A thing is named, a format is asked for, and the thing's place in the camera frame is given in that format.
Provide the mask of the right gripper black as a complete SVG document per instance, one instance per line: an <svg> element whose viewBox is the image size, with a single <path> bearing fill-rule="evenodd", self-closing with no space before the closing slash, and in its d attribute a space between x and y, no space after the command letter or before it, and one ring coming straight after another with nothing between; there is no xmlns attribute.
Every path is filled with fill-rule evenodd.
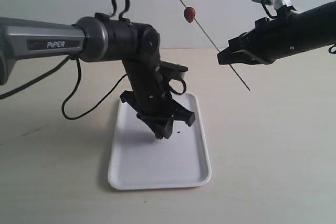
<svg viewBox="0 0 336 224"><path fill-rule="evenodd" d="M230 39L217 60L220 65L270 65L290 56L290 47L289 29L284 23L261 18L252 30Z"/></svg>

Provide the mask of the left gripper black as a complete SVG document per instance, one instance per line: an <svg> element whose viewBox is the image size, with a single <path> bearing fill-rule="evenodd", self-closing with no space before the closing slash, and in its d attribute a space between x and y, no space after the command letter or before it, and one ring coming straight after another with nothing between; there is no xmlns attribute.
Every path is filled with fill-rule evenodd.
<svg viewBox="0 0 336 224"><path fill-rule="evenodd" d="M122 103L127 103L137 113L137 118L144 122L154 135L155 133L162 134L165 139L172 135L174 121L183 121L187 126L192 126L195 122L195 113L175 100L172 100L168 109L163 109L156 115L146 114L141 109L133 91L124 91L120 95L120 100Z"/></svg>

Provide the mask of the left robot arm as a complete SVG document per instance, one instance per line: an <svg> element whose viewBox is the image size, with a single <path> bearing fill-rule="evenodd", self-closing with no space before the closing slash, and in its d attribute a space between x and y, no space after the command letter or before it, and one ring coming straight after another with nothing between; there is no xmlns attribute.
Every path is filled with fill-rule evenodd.
<svg viewBox="0 0 336 224"><path fill-rule="evenodd" d="M131 90L120 100L156 138L169 138L175 121L195 122L195 114L173 99L170 86L171 80L183 82L188 68L161 60L160 34L153 26L102 13L73 25L1 18L1 84L19 60L62 55L76 62L122 62Z"/></svg>

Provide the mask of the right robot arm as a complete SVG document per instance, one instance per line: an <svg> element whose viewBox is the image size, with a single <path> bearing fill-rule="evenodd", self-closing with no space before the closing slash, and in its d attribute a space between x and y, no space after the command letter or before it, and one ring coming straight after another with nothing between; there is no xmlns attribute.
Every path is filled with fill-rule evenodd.
<svg viewBox="0 0 336 224"><path fill-rule="evenodd" d="M174 79L184 83L187 67L160 61L160 38L155 30L142 37L142 48L150 52L144 67L143 87L137 96L137 118L143 121L156 138L169 138L173 122L184 121L191 126L195 115L172 98L176 91L170 86ZM282 6L276 17L264 17L255 21L255 27L247 33L229 40L228 47L217 54L220 65L242 63L246 65L270 65L276 60L329 46L335 47L335 2L311 10L296 13L292 6Z"/></svg>

